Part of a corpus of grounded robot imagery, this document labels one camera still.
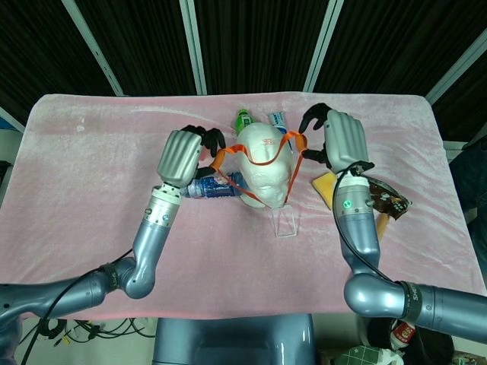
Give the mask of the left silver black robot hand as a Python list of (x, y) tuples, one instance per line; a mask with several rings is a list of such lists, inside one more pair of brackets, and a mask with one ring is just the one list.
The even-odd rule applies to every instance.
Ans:
[(220, 129), (205, 129), (202, 126), (187, 125), (170, 133), (164, 146), (157, 172), (165, 185), (176, 188), (188, 186), (194, 179), (213, 175), (210, 167), (199, 167), (199, 158), (204, 148), (215, 158), (217, 152), (226, 147)]

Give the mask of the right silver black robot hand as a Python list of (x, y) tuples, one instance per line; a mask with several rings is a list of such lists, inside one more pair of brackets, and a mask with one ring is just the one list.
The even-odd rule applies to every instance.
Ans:
[(303, 158), (326, 165), (336, 175), (345, 171), (360, 175), (374, 168), (359, 120), (325, 103), (317, 103), (304, 113), (298, 131), (304, 134), (311, 122), (315, 122), (314, 131), (323, 129), (323, 147), (308, 148), (301, 153)]

